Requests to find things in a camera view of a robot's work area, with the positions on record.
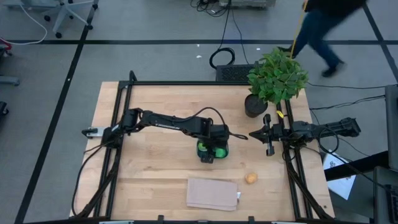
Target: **yellow pole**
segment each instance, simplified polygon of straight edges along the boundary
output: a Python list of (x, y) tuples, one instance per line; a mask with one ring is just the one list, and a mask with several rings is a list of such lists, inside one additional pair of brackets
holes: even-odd
[(293, 57), (293, 51), (294, 51), (294, 47), (296, 46), (297, 36), (299, 35), (300, 29), (303, 25), (303, 18), (304, 18), (304, 14), (305, 14), (305, 9), (307, 8), (307, 4), (308, 4), (308, 0), (305, 0), (304, 5), (303, 5), (303, 12), (301, 13), (300, 20), (298, 21), (296, 34), (295, 34), (293, 45), (292, 45), (292, 51), (290, 52), (290, 59), (292, 59), (292, 57)]

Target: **person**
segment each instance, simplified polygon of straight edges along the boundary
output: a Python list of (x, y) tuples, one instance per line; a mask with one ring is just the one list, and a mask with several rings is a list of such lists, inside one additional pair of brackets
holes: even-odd
[[(322, 72), (322, 76), (331, 77), (336, 74), (344, 62), (339, 59), (323, 38), (332, 28), (341, 24), (365, 3), (366, 0), (308, 0), (305, 8), (307, 15), (297, 36), (292, 58), (295, 58), (308, 44), (329, 66)], [(292, 46), (289, 48), (279, 47), (279, 49), (291, 53)]]

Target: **white paper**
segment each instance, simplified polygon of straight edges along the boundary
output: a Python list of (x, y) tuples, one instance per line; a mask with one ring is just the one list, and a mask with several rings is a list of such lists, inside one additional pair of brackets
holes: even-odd
[[(323, 160), (323, 170), (329, 169), (335, 166), (342, 165), (343, 162), (335, 158), (334, 156), (327, 154)], [(340, 195), (345, 200), (348, 200), (349, 193), (354, 185), (355, 175), (351, 177), (346, 177), (338, 180), (331, 180), (328, 181), (328, 188), (333, 191), (334, 193)]]

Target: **blue jeans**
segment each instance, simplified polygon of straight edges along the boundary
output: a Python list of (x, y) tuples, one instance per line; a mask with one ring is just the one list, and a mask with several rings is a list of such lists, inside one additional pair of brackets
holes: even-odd
[(306, 44), (321, 56), (329, 67), (335, 67), (341, 62), (337, 55), (329, 48), (323, 37), (344, 18), (330, 17), (318, 9), (314, 9), (305, 16), (300, 33), (297, 36), (293, 55), (296, 56)]

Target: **black plant pot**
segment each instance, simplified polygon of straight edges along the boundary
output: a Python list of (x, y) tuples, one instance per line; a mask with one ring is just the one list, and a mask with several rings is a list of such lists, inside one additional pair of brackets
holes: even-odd
[(250, 94), (244, 100), (244, 112), (250, 118), (259, 116), (268, 108), (268, 102), (263, 102), (257, 95)]

